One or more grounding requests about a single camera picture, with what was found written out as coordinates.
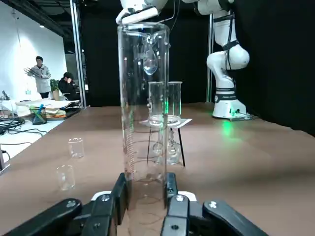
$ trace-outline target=black backdrop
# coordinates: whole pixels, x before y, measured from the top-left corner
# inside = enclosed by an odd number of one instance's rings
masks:
[[[120,104],[116,16],[119,0],[99,0],[81,7],[83,47],[92,106]],[[170,0],[160,15],[173,15]],[[173,21],[166,23],[170,27]],[[204,102],[206,98],[208,17],[197,16],[192,5],[181,2],[181,11],[170,36],[170,81],[183,81],[182,101]]]
[[[237,36],[251,61],[246,69],[231,72],[238,98],[250,112],[311,134],[315,134],[314,9],[313,0],[236,0]],[[119,105],[115,18],[120,10],[119,0],[99,0],[81,8],[92,106]],[[170,0],[162,18],[171,15]],[[170,41],[170,80],[183,81],[184,103],[204,102],[208,17],[197,16],[190,4],[181,3]]]

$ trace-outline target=man in white jacket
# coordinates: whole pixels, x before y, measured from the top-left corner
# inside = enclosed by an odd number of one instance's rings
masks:
[[[41,95],[42,98],[48,98],[49,92],[51,92],[50,88],[50,77],[51,74],[47,66],[43,64],[44,59],[40,56],[36,57],[36,63],[34,67],[32,67],[32,71],[35,72],[36,79],[36,87],[37,92]]]

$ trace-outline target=person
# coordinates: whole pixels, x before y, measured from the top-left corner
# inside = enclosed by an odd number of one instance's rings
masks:
[[[49,92],[51,92],[50,87],[50,71],[47,66],[43,64],[44,59],[40,56],[36,57],[36,65],[31,68],[35,73],[37,92],[39,92],[41,98],[48,98]]]
[[[69,101],[80,100],[80,94],[76,93],[77,86],[73,82],[73,75],[70,72],[63,74],[58,88]]]

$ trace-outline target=metal pole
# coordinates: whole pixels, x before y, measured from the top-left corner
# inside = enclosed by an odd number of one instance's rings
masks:
[[[84,80],[83,80],[83,73],[81,73],[83,71],[82,58],[81,58],[82,50],[81,50],[81,44],[80,44],[79,24],[78,24],[78,18],[77,18],[77,7],[76,7],[76,4],[73,2],[73,0],[70,0],[70,9],[71,9],[73,39],[74,39],[74,46],[75,46],[75,57],[76,57],[77,70],[78,70],[80,99],[81,99],[82,107],[86,108]]]
[[[213,14],[209,15],[209,41],[208,41],[208,55],[213,52],[214,44],[214,30],[213,30]],[[207,71],[207,97],[206,102],[212,102],[212,78],[213,74],[210,68]]]
[[[83,74],[83,63],[82,63],[82,48],[80,43],[80,31],[79,31],[79,18],[77,13],[77,7],[74,8],[74,19],[76,19],[77,23],[77,42],[78,42],[78,55],[79,55],[79,67],[80,67],[80,74],[81,74],[81,86],[82,86],[82,95],[83,95],[83,102],[84,108],[87,106],[86,98],[85,98],[85,83],[84,83],[84,74]]]

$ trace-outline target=table surface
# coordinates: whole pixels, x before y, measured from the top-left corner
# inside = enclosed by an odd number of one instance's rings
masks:
[[[187,168],[180,190],[203,202],[223,199],[269,235],[312,236],[315,222],[315,139],[263,120],[229,122],[191,104],[182,132]],[[87,108],[10,160],[0,177],[0,235],[58,201],[83,203],[111,190],[123,171],[120,108]],[[69,161],[67,140],[84,139],[86,156]],[[56,168],[71,163],[76,187],[58,189]],[[119,235],[125,235],[119,229]]]

